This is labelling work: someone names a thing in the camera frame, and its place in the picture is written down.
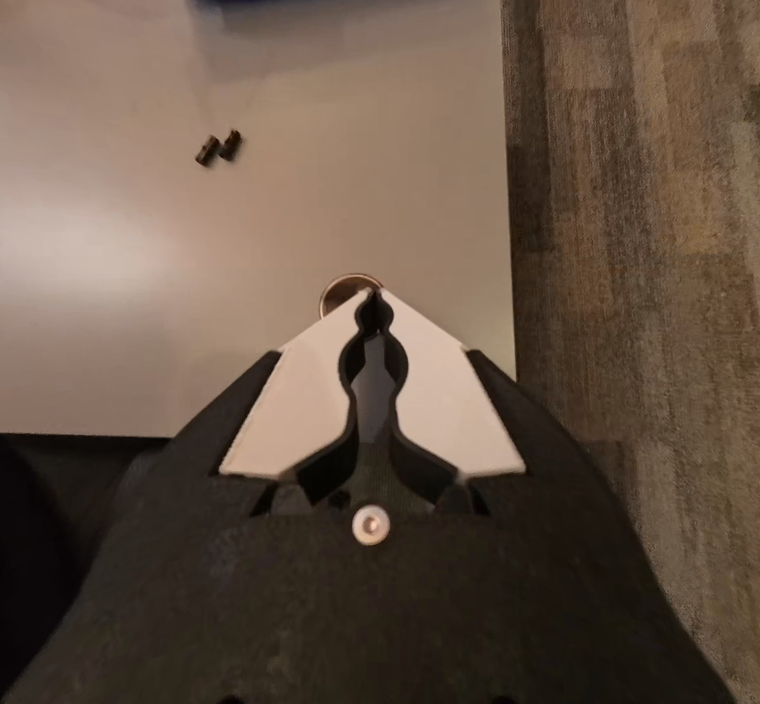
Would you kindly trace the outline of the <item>person's dark clothing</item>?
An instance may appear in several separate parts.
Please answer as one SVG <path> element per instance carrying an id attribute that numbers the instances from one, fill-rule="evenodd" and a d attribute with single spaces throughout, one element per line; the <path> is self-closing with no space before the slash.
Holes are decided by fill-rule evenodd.
<path id="1" fill-rule="evenodd" d="M 58 629 L 166 437 L 2 433 L 1 692 Z"/>

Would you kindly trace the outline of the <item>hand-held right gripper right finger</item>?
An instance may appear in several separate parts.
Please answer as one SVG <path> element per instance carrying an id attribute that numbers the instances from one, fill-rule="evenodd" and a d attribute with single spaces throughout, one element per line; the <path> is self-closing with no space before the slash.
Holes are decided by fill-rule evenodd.
<path id="1" fill-rule="evenodd" d="M 435 505 L 451 487 L 526 474 L 461 341 L 385 289 L 377 323 L 394 384 L 389 459 L 404 486 Z"/>

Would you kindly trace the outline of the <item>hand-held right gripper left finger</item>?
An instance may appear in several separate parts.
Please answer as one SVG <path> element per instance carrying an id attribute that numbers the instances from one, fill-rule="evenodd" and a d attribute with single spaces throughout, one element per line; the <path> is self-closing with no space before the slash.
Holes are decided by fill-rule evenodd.
<path id="1" fill-rule="evenodd" d="M 311 504 L 353 474 L 359 422 L 353 381 L 375 334 L 375 292 L 357 291 L 280 348 L 218 474 L 298 484 Z"/>

